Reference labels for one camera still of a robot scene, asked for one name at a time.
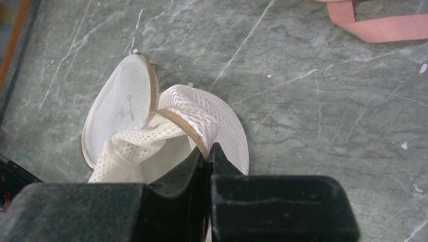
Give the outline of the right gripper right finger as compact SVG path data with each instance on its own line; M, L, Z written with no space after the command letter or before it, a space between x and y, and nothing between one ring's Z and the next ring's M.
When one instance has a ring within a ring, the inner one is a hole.
M358 241L346 192L322 175L244 175L219 143L209 154L213 241Z

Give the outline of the white mesh laundry bag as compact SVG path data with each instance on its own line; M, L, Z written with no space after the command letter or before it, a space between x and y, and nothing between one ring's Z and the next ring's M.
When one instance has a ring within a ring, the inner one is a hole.
M208 158L219 143L242 174L249 172L241 122L216 95L176 84L160 92L141 52L125 57L96 97L84 124L81 150L90 183L151 183L194 149Z

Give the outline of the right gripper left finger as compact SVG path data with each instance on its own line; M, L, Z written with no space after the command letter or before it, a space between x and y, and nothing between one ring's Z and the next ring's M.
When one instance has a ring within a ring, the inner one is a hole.
M150 184L30 184L1 221L1 241L203 241L204 163L195 148Z

